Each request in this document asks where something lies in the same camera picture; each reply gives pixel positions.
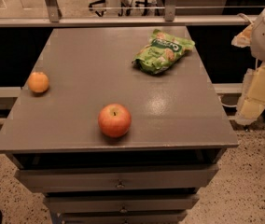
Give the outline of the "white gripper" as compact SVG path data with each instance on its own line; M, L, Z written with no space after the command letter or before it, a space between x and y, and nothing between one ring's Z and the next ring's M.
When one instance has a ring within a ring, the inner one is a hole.
M249 47L253 57L265 62L265 8L256 18L254 25L245 27L231 40L238 48ZM265 63L256 70L248 69L244 75L242 95L237 103L235 121L250 125L265 110Z

